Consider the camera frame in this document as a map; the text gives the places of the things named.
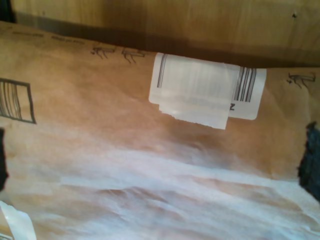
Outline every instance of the wooden wall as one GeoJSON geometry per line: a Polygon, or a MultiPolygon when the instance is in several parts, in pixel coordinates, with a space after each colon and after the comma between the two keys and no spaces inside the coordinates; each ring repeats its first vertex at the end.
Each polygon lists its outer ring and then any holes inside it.
{"type": "Polygon", "coordinates": [[[320,0],[11,0],[62,35],[249,67],[320,66],[320,0]]]}

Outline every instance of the tape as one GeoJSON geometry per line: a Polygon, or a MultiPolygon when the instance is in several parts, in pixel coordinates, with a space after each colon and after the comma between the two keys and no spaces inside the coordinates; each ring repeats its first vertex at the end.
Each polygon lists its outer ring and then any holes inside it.
{"type": "Polygon", "coordinates": [[[37,240],[34,226],[28,214],[0,201],[3,215],[9,225],[14,240],[37,240]]]}
{"type": "Polygon", "coordinates": [[[149,100],[176,119],[225,129],[240,67],[158,53],[149,100]]]}

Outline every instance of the crumpled paper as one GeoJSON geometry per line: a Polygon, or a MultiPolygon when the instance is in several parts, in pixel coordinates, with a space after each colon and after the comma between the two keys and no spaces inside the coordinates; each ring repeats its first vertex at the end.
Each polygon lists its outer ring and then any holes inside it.
{"type": "Polygon", "coordinates": [[[220,130],[148,101],[154,58],[0,24],[1,96],[14,100],[0,117],[5,192],[37,239],[319,239],[297,167],[320,120],[320,68],[268,69],[257,118],[220,130]]]}

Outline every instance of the packing tape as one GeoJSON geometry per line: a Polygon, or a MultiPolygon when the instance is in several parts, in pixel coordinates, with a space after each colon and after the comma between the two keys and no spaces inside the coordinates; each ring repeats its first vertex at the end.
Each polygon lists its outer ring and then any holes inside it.
{"type": "Polygon", "coordinates": [[[28,214],[0,201],[3,215],[9,225],[14,240],[37,240],[32,221],[28,214]]]}

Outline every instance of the black object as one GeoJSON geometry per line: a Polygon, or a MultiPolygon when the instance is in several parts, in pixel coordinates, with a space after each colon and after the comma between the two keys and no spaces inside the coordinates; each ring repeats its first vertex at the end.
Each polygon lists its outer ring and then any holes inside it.
{"type": "Polygon", "coordinates": [[[300,186],[320,202],[320,131],[316,123],[307,128],[307,141],[301,164],[298,168],[300,186]]]}
{"type": "Polygon", "coordinates": [[[0,191],[5,188],[5,183],[9,176],[7,173],[6,155],[4,150],[4,135],[5,130],[0,128],[0,191]]]}
{"type": "Polygon", "coordinates": [[[15,23],[10,0],[0,0],[0,21],[15,23]]]}

